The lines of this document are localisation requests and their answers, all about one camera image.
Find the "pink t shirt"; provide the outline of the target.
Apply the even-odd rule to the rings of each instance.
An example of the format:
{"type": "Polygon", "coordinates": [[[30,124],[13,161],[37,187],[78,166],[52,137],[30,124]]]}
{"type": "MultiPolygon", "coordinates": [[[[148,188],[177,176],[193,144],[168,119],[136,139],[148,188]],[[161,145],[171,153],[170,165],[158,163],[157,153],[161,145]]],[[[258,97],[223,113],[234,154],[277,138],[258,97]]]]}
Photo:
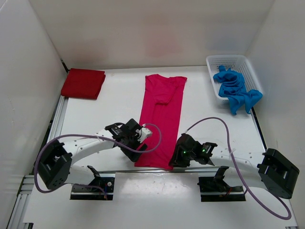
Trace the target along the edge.
{"type": "Polygon", "coordinates": [[[183,76],[166,78],[153,74],[145,77],[140,124],[152,124],[148,126],[152,136],[145,140],[147,149],[158,147],[142,154],[134,163],[136,167],[173,169],[169,163],[177,140],[186,82],[183,76]]]}

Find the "dark red t shirt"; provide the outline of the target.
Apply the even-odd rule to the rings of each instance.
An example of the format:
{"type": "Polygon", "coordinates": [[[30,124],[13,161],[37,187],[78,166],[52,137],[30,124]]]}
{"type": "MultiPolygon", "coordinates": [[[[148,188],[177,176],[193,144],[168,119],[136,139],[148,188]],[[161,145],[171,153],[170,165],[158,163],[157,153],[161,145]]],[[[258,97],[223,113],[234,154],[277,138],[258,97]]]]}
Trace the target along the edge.
{"type": "Polygon", "coordinates": [[[105,71],[71,68],[61,89],[61,96],[96,100],[105,78],[105,71]]]}

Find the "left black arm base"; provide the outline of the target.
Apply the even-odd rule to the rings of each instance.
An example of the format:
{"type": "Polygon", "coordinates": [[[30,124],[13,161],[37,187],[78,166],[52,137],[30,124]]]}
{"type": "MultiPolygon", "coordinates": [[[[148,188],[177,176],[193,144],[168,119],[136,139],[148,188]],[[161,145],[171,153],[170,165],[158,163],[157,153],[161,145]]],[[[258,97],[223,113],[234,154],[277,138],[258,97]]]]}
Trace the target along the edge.
{"type": "Polygon", "coordinates": [[[72,185],[70,200],[113,200],[115,174],[100,174],[92,166],[86,169],[93,178],[86,183],[91,177],[82,175],[86,178],[85,184],[77,182],[72,185]]]}

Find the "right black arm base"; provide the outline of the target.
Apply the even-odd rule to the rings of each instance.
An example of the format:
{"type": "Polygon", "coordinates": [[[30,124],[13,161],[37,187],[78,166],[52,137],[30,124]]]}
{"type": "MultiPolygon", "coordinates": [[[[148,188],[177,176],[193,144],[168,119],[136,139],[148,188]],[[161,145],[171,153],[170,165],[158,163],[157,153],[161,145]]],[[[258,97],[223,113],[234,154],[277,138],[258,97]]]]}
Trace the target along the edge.
{"type": "Polygon", "coordinates": [[[229,186],[225,172],[229,167],[221,166],[212,177],[199,177],[201,202],[243,202],[246,201],[242,186],[229,186]]]}

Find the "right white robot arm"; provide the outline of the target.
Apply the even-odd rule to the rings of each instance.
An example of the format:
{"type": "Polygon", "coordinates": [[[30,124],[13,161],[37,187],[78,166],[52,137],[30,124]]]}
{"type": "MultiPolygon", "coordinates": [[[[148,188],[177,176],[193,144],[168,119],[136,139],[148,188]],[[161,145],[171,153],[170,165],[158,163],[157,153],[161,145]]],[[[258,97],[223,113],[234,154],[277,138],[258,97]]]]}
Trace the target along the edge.
{"type": "Polygon", "coordinates": [[[172,167],[188,167],[194,160],[201,165],[235,168],[252,174],[245,179],[250,187],[260,187],[276,197],[291,199],[300,170],[278,150],[269,148],[265,153],[229,153],[228,148],[216,143],[200,143],[188,134],[182,134],[169,162],[172,167]]]}

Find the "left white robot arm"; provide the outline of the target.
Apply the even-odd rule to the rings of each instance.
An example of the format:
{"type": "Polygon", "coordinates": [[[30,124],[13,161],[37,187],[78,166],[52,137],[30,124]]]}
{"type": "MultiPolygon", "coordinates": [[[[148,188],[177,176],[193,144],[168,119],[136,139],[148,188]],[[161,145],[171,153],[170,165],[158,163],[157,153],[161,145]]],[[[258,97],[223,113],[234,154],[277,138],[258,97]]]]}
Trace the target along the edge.
{"type": "Polygon", "coordinates": [[[114,123],[95,133],[93,137],[52,141],[43,150],[37,172],[46,188],[54,191],[64,184],[79,186],[83,192],[103,192],[105,185],[99,172],[91,165],[77,166],[76,162],[103,150],[118,147],[132,162],[136,162],[148,146],[144,141],[152,131],[134,119],[127,123],[114,123]]]}

